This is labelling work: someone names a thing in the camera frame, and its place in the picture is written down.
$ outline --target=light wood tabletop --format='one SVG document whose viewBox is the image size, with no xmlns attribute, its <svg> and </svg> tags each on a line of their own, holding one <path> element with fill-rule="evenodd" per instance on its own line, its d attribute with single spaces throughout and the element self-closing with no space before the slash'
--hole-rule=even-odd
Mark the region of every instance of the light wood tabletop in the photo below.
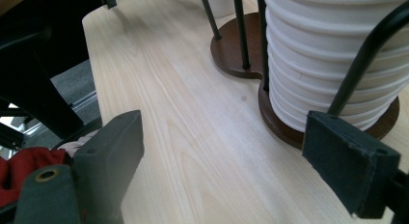
<svg viewBox="0 0 409 224">
<path fill-rule="evenodd" d="M 245 14 L 258 10 L 243 1 Z M 126 224 L 391 222 L 389 210 L 382 220 L 351 217 L 301 152 L 267 128 L 259 80 L 215 67 L 201 0 L 118 0 L 83 25 L 103 122 L 142 111 L 146 153 L 123 200 Z M 384 139 L 405 173 L 408 99 L 406 90 Z"/>
</svg>

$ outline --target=round wooden base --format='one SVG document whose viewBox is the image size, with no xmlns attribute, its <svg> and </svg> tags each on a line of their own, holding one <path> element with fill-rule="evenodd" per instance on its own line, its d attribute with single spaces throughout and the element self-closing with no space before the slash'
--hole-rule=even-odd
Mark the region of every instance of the round wooden base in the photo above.
<svg viewBox="0 0 409 224">
<path fill-rule="evenodd" d="M 259 14 L 246 14 L 244 21 L 251 67 L 247 70 L 242 68 L 236 19 L 229 21 L 219 29 L 222 39 L 216 41 L 213 38 L 210 45 L 211 54 L 220 70 L 240 78 L 262 80 Z M 304 133 L 287 126 L 276 116 L 268 92 L 262 89 L 261 84 L 259 86 L 259 109 L 264 122 L 275 135 L 297 149 L 302 148 Z M 377 139 L 382 139 L 394 127 L 398 114 L 399 99 L 396 98 L 385 114 L 366 133 Z"/>
</svg>

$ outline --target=red cloth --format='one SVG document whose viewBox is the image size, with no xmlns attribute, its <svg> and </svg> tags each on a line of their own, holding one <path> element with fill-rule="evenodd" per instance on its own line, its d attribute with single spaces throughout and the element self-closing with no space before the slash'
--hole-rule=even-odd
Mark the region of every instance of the red cloth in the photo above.
<svg viewBox="0 0 409 224">
<path fill-rule="evenodd" d="M 9 160 L 0 157 L 0 208 L 16 202 L 24 180 L 34 171 L 66 163 L 65 150 L 34 147 L 20 150 Z"/>
</svg>

